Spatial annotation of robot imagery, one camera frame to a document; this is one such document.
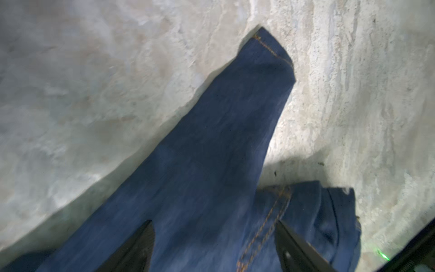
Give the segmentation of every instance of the denim fabric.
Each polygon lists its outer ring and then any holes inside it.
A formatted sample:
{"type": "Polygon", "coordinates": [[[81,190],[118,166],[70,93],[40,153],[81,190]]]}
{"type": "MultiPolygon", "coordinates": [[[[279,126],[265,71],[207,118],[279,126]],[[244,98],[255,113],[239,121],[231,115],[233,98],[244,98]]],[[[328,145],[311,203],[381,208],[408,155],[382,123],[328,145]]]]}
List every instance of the denim fabric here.
{"type": "Polygon", "coordinates": [[[1,272],[33,272],[47,259],[54,250],[32,252],[20,256],[15,261],[0,270],[1,272]]]}
{"type": "MultiPolygon", "coordinates": [[[[146,220],[156,232],[152,272],[264,268],[278,261],[270,237],[281,217],[324,248],[320,251],[333,264],[338,254],[334,266],[341,269],[339,262],[352,258],[342,251],[352,243],[341,248],[337,242],[348,229],[330,225],[341,217],[319,184],[302,185],[300,194],[317,195],[295,207],[297,186],[256,194],[270,138],[294,83],[290,57],[261,28],[139,168],[36,271],[95,271],[146,220]],[[294,213],[300,205],[307,209],[294,213]]],[[[340,205],[348,201],[338,198],[340,205]]]]}
{"type": "Polygon", "coordinates": [[[237,272],[281,272],[273,231],[281,219],[338,272],[358,263],[360,227],[352,189],[323,188],[318,181],[258,191],[237,272]]]}

